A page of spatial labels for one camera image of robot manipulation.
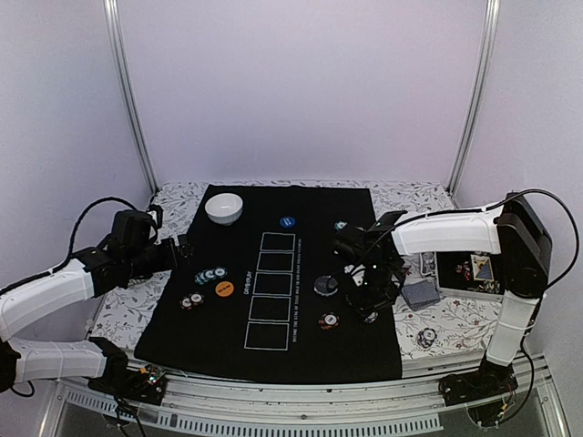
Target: white bowl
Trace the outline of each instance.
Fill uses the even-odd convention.
[[[222,193],[210,198],[204,210],[209,219],[220,225],[232,225],[243,212],[243,199],[232,193]]]

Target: white robotic arm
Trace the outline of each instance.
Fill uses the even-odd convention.
[[[63,268],[0,290],[0,392],[19,382],[67,376],[105,378],[102,385],[114,388],[124,382],[128,358],[108,340],[52,342],[14,336],[67,305],[126,287],[132,278],[188,265],[191,249],[185,236],[179,236],[178,246],[174,239],[155,244],[150,236],[157,236],[161,214],[161,208],[120,211],[102,248],[80,250]]]
[[[334,246],[354,266],[364,265],[363,285],[351,287],[347,300],[365,319],[390,308],[399,295],[405,276],[403,255],[481,251],[499,257],[506,291],[494,335],[477,372],[443,380],[448,404],[516,387],[511,363],[547,289],[551,248],[551,238],[534,210],[524,197],[515,195],[503,204],[469,210],[389,212],[367,230],[345,224]]]

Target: black cable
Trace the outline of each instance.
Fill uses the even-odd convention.
[[[539,188],[530,188],[530,189],[525,189],[523,191],[520,191],[520,192],[510,196],[509,198],[505,198],[504,200],[501,200],[500,202],[496,203],[495,205],[490,205],[489,207],[486,207],[485,210],[491,211],[493,209],[500,208],[500,207],[504,206],[506,203],[511,202],[511,201],[515,200],[516,198],[520,198],[522,196],[525,196],[526,194],[542,194],[544,196],[548,196],[548,197],[554,199],[567,213],[568,219],[571,222],[571,226],[573,228],[573,233],[575,234],[575,253],[573,255],[573,259],[571,260],[571,262],[569,263],[567,268],[560,275],[558,275],[555,279],[553,279],[551,282],[549,282],[549,284],[545,288],[545,290],[548,290],[552,286],[557,284],[560,280],[565,278],[568,275],[568,273],[573,269],[573,266],[575,266],[575,263],[577,262],[578,254],[579,254],[579,250],[580,250],[578,226],[577,226],[577,222],[575,221],[575,218],[573,217],[573,214],[571,213],[570,209],[565,204],[565,202],[563,202],[563,200],[561,200],[557,195],[551,193],[550,191],[546,191],[544,189],[539,189]],[[429,212],[426,214],[421,214],[419,216],[411,217],[411,218],[405,219],[399,223],[396,223],[396,224],[392,225],[388,230],[383,232],[383,234],[378,239],[376,239],[374,241],[374,243],[364,252],[364,254],[360,257],[360,259],[354,263],[353,268],[349,272],[349,274],[352,275],[354,273],[356,268],[366,259],[366,256],[371,252],[371,250],[373,250],[373,248],[378,243],[380,243],[388,234],[390,234],[395,229],[397,229],[403,225],[406,225],[408,223],[411,223],[413,221],[417,221],[420,219],[441,216],[444,214],[466,214],[466,213],[479,213],[479,212],[483,212],[483,210],[481,208],[449,209],[449,210],[444,210],[444,211],[434,211],[434,212]],[[327,283],[326,288],[328,288],[329,282],[330,282],[330,278],[328,278],[328,283]]]
[[[119,395],[113,388],[111,388],[107,384],[105,384],[101,381],[98,381],[98,380],[91,380],[91,381],[99,384],[101,387],[103,387],[104,389],[106,389],[108,391],[109,395],[113,396],[114,401],[118,405],[116,408],[116,415],[118,417],[118,422],[121,422],[120,413],[124,412],[125,414],[132,416],[136,420],[136,424],[138,425],[138,429],[139,429],[141,436],[148,437],[146,435],[146,431],[144,430],[144,426],[142,425],[142,421],[138,417],[138,410],[135,407],[131,406],[129,404],[129,402],[124,399],[123,396]],[[123,426],[121,426],[120,423],[118,424],[118,429],[121,431],[122,434],[124,434],[125,437],[129,437],[129,434],[126,432],[126,430],[123,429]]]
[[[35,386],[31,381],[27,381],[27,383],[28,386],[30,387],[30,393],[21,393],[20,391],[17,391],[14,387],[10,387],[10,391],[14,393],[16,396],[20,396],[21,398],[32,398],[36,393]]]
[[[510,414],[509,416],[506,416],[504,419],[502,419],[498,423],[495,423],[495,422],[494,423],[485,423],[484,424],[485,428],[489,428],[489,427],[496,426],[496,425],[501,425],[503,423],[511,421],[512,419],[514,419],[517,416],[517,414],[524,408],[524,406],[528,402],[528,398],[530,397],[530,393],[532,392],[532,389],[535,385],[535,363],[532,361],[532,358],[530,358],[530,355],[528,355],[528,352],[525,349],[525,339],[526,338],[527,338],[527,336],[524,336],[522,338],[522,340],[520,341],[520,350],[525,355],[525,357],[527,357],[528,363],[530,364],[530,385],[528,386],[527,395],[525,396],[525,399],[522,401],[522,403],[520,405],[518,405],[518,407],[514,410],[514,412],[512,414]]]
[[[64,269],[66,267],[66,265],[73,258],[73,250],[74,250],[74,247],[75,247],[75,238],[77,236],[77,231],[79,229],[79,226],[81,225],[81,221],[83,221],[83,219],[85,218],[85,216],[87,215],[87,213],[91,209],[93,209],[97,205],[100,205],[100,204],[106,203],[106,202],[117,202],[117,203],[121,203],[121,204],[123,204],[123,205],[125,205],[125,206],[127,206],[129,208],[132,208],[134,210],[137,210],[137,208],[134,207],[127,200],[124,200],[123,198],[116,198],[116,197],[100,198],[100,199],[96,200],[95,202],[89,204],[89,206],[87,206],[83,210],[83,212],[81,213],[81,215],[79,216],[79,218],[75,222],[75,225],[73,226],[73,231],[71,232],[71,237],[69,238],[69,247],[68,247],[68,251],[66,253],[65,259],[63,259],[63,261],[59,265],[57,265],[56,267],[54,267],[51,270],[47,270],[47,271],[43,271],[43,272],[37,273],[36,275],[29,276],[28,278],[24,278],[24,279],[21,279],[21,280],[19,280],[17,282],[14,282],[14,283],[12,283],[10,285],[7,285],[6,287],[4,287],[3,289],[0,290],[0,296],[3,295],[3,294],[5,294],[5,293],[7,293],[8,291],[17,289],[18,287],[22,287],[23,285],[26,285],[26,284],[32,282],[33,280],[46,278],[47,276],[50,276],[52,274],[55,274],[58,271]]]
[[[578,259],[578,255],[579,255],[579,250],[580,250],[580,240],[579,240],[579,230],[577,227],[577,222],[575,221],[575,218],[573,217],[573,214],[571,213],[570,209],[568,208],[568,206],[565,204],[565,202],[563,202],[563,200],[561,200],[557,195],[551,193],[550,191],[546,191],[544,189],[540,189],[540,188],[531,188],[531,189],[525,189],[523,191],[520,191],[518,193],[516,193],[515,195],[510,196],[509,198],[505,198],[504,200],[496,203],[495,205],[491,205],[489,207],[486,208],[486,211],[491,211],[492,209],[496,209],[499,208],[503,205],[505,205],[506,203],[519,198],[521,196],[524,196],[526,194],[542,194],[544,196],[548,196],[550,198],[552,198],[553,200],[555,200],[565,211],[565,213],[568,216],[569,221],[571,222],[571,226],[573,228],[573,233],[575,234],[575,253],[573,254],[573,259],[571,260],[571,262],[568,264],[567,268],[565,270],[563,270],[563,272],[558,275],[556,278],[554,278],[545,288],[545,290],[550,289],[552,286],[554,286],[555,284],[557,284],[557,282],[559,282],[560,280],[562,280],[563,278],[565,278],[568,273],[573,269],[573,267],[575,266],[575,263],[577,262]]]

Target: black mat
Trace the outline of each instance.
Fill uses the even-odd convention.
[[[242,216],[230,227],[212,223],[204,211],[206,201],[222,192],[236,193],[244,202]],[[294,218],[295,226],[284,228],[283,217]],[[374,222],[368,189],[210,186],[188,232],[195,266],[172,273],[136,357],[268,383],[401,378],[391,311],[364,324],[342,292],[325,298],[313,291],[316,278],[344,264],[332,253],[338,220],[363,227]],[[228,298],[215,293],[218,281],[195,283],[199,271],[217,266],[229,271],[222,280],[234,284]],[[182,309],[181,298],[194,291],[204,294],[204,303]],[[340,324],[322,330],[319,319],[329,312],[340,316]]]

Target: orange poker chip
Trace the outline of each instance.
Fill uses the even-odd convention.
[[[215,291],[222,298],[228,298],[235,291],[235,287],[230,282],[224,281],[217,284]]]

